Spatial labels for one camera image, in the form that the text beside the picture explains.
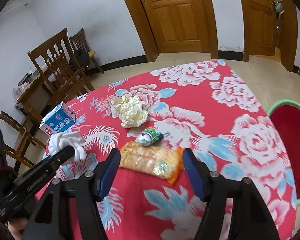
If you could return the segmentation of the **left hand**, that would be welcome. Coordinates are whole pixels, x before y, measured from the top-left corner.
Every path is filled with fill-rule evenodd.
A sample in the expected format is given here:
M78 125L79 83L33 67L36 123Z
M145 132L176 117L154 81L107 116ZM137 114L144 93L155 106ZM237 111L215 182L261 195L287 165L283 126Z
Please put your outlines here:
M10 219L7 223L8 229L15 240L21 240L23 230L26 228L28 220L26 218Z

